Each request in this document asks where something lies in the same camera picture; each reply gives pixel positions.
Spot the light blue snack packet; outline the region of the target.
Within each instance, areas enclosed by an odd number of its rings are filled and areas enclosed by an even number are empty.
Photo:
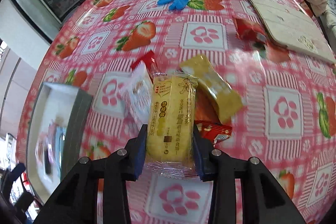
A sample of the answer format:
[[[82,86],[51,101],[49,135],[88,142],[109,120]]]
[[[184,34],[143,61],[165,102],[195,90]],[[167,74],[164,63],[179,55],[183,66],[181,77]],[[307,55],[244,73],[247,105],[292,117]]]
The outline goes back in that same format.
[[[66,128],[58,126],[56,128],[54,139],[55,139],[54,163],[56,166],[56,170],[58,172],[58,176],[60,177],[61,168],[62,168],[62,156],[63,156],[64,144],[66,140]]]

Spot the grey white storage box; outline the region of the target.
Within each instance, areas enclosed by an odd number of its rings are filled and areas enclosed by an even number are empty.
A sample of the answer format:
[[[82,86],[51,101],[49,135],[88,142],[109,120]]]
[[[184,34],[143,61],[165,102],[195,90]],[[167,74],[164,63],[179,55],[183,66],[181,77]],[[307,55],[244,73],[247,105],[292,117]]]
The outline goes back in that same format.
[[[77,163],[84,127],[93,97],[79,87],[42,83],[35,100],[26,149],[27,176],[41,203]],[[66,128],[60,177],[54,163],[57,127]]]

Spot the yellow rice cracker packet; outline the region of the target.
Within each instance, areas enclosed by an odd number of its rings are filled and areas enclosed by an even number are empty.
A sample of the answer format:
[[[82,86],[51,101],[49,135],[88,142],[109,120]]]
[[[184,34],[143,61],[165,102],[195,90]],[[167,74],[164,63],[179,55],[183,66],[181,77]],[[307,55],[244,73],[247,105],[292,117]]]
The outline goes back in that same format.
[[[197,78],[156,75],[147,125],[146,165],[167,176],[194,175],[193,130]]]

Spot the pink white snack packet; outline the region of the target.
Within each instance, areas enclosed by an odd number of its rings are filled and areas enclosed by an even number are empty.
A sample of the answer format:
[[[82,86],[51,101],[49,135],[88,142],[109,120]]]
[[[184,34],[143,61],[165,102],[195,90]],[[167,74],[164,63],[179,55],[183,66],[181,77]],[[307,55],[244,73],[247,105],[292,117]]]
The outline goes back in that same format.
[[[153,83],[146,65],[141,61],[120,90],[121,98],[138,129],[148,122],[152,89]]]

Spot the red candy packet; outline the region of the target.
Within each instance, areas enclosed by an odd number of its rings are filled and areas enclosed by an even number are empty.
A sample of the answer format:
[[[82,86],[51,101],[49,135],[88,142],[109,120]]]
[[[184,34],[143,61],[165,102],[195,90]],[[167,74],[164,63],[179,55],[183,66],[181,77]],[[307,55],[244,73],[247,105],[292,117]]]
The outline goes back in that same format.
[[[266,32],[260,24],[243,18],[234,18],[233,22],[240,40],[264,44],[268,41]]]

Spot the strawberry pattern tablecloth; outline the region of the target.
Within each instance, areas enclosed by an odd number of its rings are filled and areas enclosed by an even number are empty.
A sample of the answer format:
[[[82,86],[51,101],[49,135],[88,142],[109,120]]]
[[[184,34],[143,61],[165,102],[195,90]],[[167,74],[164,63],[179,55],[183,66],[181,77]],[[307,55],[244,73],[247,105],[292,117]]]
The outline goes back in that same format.
[[[295,0],[86,0],[17,158],[36,223],[335,223],[335,53]]]

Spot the gold snack packet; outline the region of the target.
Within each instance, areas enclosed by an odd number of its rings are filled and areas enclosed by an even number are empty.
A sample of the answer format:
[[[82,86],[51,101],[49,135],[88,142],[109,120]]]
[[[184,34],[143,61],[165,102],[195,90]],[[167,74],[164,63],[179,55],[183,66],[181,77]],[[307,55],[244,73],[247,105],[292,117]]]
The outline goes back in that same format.
[[[179,64],[181,70],[198,79],[220,122],[227,123],[242,107],[240,94],[213,68],[206,55],[196,55]]]

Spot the white tablet case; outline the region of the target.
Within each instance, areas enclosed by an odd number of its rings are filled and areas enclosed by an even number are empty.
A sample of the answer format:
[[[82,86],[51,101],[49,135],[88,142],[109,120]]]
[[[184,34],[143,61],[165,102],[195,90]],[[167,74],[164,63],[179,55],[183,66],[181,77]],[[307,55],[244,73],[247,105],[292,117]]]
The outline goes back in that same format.
[[[250,1],[276,44],[329,64],[335,63],[327,40],[309,16],[275,1]]]

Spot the small red snack packet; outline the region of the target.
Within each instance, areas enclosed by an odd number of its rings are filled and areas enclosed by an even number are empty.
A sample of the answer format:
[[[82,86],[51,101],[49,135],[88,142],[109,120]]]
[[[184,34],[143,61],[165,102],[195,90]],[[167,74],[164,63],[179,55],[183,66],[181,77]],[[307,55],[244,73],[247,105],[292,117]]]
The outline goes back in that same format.
[[[135,76],[140,76],[143,71],[143,67],[146,68],[147,74],[151,82],[153,82],[154,76],[161,73],[159,69],[157,60],[155,58],[155,53],[153,51],[148,51],[138,59],[136,59],[131,65],[131,76],[130,79]]]

